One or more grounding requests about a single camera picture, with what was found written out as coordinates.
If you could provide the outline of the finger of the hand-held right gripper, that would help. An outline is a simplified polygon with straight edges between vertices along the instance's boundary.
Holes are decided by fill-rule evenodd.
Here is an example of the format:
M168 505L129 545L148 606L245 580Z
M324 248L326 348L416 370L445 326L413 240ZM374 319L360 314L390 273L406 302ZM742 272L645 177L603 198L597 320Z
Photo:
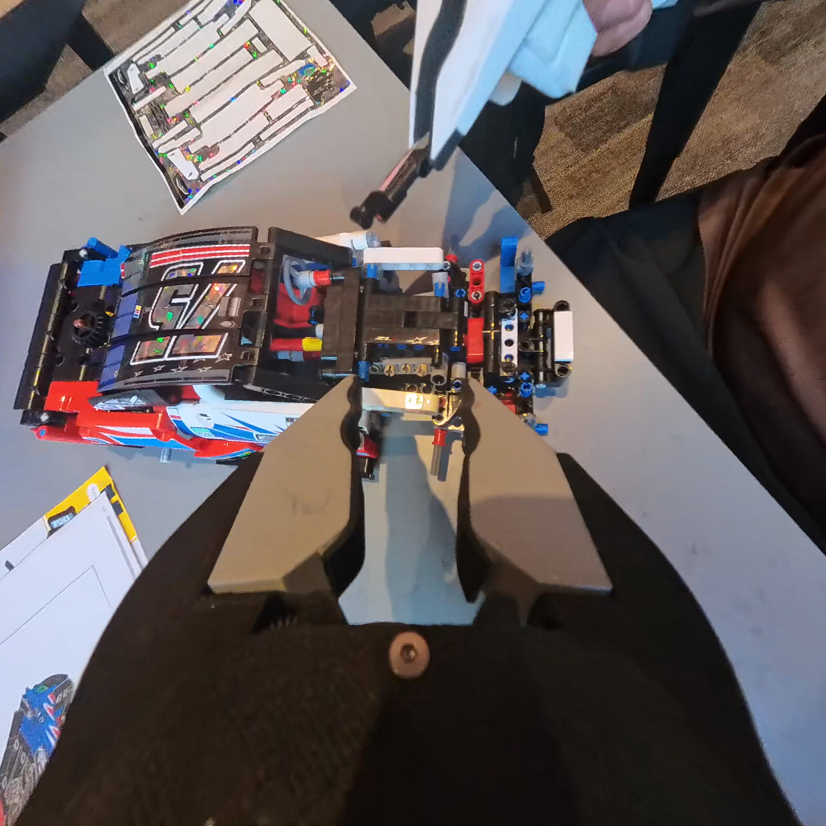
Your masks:
M409 148L431 136L436 85L452 38L452 2L418 1L412 50Z
M430 164L446 164L536 18L536 2L450 1L452 38L436 85Z

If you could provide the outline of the toy brick race car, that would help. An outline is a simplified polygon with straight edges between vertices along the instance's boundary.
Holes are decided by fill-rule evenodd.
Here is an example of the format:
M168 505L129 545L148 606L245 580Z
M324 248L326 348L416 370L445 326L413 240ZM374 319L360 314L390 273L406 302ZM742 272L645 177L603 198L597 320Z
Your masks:
M572 372L572 308L533 307L544 283L518 245L501 241L496 284L482 259L370 231L260 240L229 226L118 250L91 238L49 270L14 409L37 439L231 465L355 376L363 478L403 414L432 421L439 475L468 379L546 435L534 400Z

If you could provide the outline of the black striped hood panel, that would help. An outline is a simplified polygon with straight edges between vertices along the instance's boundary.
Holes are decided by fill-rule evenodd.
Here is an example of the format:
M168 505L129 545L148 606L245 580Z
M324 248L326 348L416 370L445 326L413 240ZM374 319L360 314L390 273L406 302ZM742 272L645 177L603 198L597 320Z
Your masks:
M417 140L403 155L378 189L353 207L350 220L363 230L372 228L378 221L386 223L405 201L413 184L425 178L430 171L430 135Z

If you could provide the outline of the grey desk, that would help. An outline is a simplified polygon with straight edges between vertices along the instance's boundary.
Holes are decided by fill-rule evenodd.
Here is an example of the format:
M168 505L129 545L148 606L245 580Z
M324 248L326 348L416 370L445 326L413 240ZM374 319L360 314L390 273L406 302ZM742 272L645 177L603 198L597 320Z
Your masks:
M409 94L328 2L291 8L356 86L180 215L96 73L2 142L2 546L104 463L153 555L232 468L149 450L45 442L12 408L49 266L90 236L115 245L218 225L347 230L407 149ZM824 824L824 555L462 154L379 229L472 259L532 249L546 298L571 302L573 376L545 398L548 442L646 533L723 645L800 821Z

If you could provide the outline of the holographic sticker sheet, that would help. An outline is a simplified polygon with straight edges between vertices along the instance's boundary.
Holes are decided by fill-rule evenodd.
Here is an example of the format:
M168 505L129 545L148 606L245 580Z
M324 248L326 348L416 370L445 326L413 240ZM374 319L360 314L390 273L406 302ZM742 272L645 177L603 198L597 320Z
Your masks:
M282 1L192 2L105 75L182 215L357 88Z

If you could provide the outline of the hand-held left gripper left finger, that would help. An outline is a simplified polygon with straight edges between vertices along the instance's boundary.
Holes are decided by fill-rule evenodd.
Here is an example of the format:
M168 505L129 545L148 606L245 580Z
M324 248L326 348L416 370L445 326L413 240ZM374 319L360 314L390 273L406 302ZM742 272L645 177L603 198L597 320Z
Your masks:
M340 610L365 560L360 382L348 377L264 451L208 578L213 610Z

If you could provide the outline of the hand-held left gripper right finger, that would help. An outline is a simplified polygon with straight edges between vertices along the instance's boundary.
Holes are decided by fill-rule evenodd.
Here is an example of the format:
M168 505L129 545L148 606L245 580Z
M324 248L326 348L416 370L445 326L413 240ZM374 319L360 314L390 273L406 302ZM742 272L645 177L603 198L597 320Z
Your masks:
M456 568L468 603L501 595L532 610L545 595L606 596L612 582L557 453L468 379Z

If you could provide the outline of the open white instruction booklet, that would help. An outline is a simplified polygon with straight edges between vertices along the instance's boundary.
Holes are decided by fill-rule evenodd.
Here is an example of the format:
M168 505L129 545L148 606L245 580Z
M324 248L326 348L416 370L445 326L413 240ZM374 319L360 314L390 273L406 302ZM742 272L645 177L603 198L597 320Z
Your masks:
M102 494L2 550L2 824L30 799L93 650L148 563L121 514Z

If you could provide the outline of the yellow-cover instruction booklet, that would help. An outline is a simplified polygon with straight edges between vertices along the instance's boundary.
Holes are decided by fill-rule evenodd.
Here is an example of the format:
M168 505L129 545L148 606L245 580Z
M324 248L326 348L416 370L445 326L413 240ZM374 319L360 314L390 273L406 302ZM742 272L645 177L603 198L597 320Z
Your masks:
M125 503L117 490L109 470L105 466L97 470L82 485L72 491L63 501L59 502L57 506L45 513L43 522L46 526L46 535L50 536L65 526L100 496L105 496L109 501L120 527L129 540L131 552L136 558L138 569L143 570L148 564L149 559L139 541L136 528L126 510Z

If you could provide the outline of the person's right hand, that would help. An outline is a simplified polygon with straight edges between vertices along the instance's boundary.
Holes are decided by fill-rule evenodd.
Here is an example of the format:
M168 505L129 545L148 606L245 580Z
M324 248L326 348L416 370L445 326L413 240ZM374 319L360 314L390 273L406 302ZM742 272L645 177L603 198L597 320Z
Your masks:
M596 32L591 57L611 55L633 40L653 13L650 1L584 1Z

